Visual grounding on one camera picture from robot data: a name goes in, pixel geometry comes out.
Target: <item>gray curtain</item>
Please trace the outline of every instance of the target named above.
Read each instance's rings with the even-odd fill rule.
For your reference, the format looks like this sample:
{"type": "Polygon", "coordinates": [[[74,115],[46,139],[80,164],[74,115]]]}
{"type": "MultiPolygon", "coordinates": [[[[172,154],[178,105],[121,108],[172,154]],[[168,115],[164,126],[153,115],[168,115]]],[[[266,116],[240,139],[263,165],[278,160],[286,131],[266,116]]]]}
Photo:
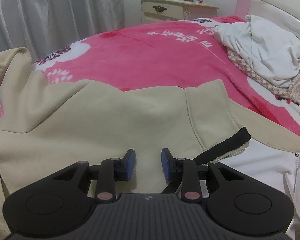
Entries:
{"type": "Polygon", "coordinates": [[[0,51],[27,47],[34,61],[123,27],[123,0],[0,0],[0,51]]]}

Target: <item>pink blanket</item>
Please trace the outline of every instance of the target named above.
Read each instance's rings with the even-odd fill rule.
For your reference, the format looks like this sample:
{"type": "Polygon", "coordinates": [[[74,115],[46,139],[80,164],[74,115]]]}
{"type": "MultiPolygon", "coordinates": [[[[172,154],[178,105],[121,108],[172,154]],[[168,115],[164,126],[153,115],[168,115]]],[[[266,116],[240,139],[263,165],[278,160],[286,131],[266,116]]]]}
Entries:
{"type": "MultiPolygon", "coordinates": [[[[215,17],[171,21],[98,34],[75,42],[34,64],[51,83],[92,79],[122,91],[152,86],[199,86],[221,79],[237,103],[300,136],[300,105],[277,100],[243,74],[212,36],[221,22],[242,19],[215,17]]],[[[0,105],[0,116],[3,109],[0,105]]]]}

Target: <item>brown and white checkered fabric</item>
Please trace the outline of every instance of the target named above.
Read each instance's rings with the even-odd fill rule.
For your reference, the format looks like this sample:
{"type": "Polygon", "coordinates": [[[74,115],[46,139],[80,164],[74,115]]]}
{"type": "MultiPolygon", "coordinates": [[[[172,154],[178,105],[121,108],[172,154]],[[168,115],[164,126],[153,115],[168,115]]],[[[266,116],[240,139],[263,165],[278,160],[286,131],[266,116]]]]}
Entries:
{"type": "Polygon", "coordinates": [[[296,75],[289,86],[289,88],[278,88],[259,76],[253,69],[246,63],[246,61],[239,56],[232,49],[228,48],[228,57],[234,65],[237,66],[243,73],[257,81],[260,85],[271,91],[274,95],[279,95],[282,98],[289,99],[294,103],[300,104],[300,71],[296,75]]]}

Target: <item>zipper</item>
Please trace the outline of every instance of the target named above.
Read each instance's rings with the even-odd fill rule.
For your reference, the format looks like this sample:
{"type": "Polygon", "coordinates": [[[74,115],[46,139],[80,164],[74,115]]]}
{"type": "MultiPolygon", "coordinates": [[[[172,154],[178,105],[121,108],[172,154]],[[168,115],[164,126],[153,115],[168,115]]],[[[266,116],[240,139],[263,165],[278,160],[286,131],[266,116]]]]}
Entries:
{"type": "MultiPolygon", "coordinates": [[[[227,159],[227,158],[230,158],[230,157],[233,157],[233,156],[237,156],[237,155],[243,153],[248,148],[249,143],[250,143],[250,141],[247,141],[246,143],[241,145],[239,148],[234,149],[230,152],[227,152],[226,154],[223,154],[223,155],[219,156],[218,158],[214,159],[214,161],[224,160],[224,159],[227,159]]],[[[180,186],[178,187],[178,189],[176,191],[178,196],[179,196],[179,193],[181,192],[181,186],[182,186],[182,183],[180,184],[180,186]]]]}

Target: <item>headboard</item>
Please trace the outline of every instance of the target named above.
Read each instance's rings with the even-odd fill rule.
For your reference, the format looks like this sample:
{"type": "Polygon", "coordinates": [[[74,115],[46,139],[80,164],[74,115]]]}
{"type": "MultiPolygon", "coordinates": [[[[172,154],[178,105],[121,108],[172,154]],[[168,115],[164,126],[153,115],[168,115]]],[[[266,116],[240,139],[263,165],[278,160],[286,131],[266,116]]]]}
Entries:
{"type": "Polygon", "coordinates": [[[300,39],[300,0],[251,0],[249,14],[263,17],[300,39]]]}

